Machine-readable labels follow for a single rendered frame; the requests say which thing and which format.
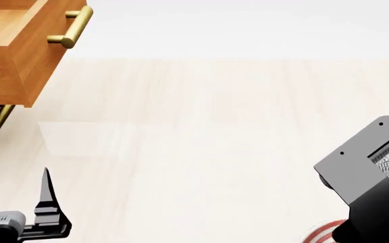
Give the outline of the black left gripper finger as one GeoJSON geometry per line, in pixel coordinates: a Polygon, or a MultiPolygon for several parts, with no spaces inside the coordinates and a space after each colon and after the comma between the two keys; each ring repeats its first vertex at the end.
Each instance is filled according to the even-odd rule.
{"type": "Polygon", "coordinates": [[[70,220],[61,210],[53,188],[51,175],[47,168],[44,169],[39,202],[34,209],[37,225],[69,225],[70,220]]]}

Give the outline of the open wooden drawer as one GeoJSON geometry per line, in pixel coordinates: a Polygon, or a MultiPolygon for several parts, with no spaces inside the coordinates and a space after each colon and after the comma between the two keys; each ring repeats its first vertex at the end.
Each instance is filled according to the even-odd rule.
{"type": "Polygon", "coordinates": [[[0,105],[31,107],[68,49],[64,35],[86,0],[0,0],[0,105]]]}

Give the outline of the red white striped plate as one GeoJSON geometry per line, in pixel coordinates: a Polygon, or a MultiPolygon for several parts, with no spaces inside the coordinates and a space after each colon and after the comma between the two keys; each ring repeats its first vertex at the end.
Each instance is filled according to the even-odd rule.
{"type": "Polygon", "coordinates": [[[335,220],[317,226],[301,243],[337,243],[333,237],[332,232],[346,220],[335,220]]]}

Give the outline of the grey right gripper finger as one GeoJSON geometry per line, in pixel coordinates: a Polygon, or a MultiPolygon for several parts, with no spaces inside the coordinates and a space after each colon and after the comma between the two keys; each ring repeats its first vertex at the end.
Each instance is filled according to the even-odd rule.
{"type": "Polygon", "coordinates": [[[316,163],[314,170],[350,205],[386,178],[376,163],[388,153],[389,115],[384,115],[316,163]]]}

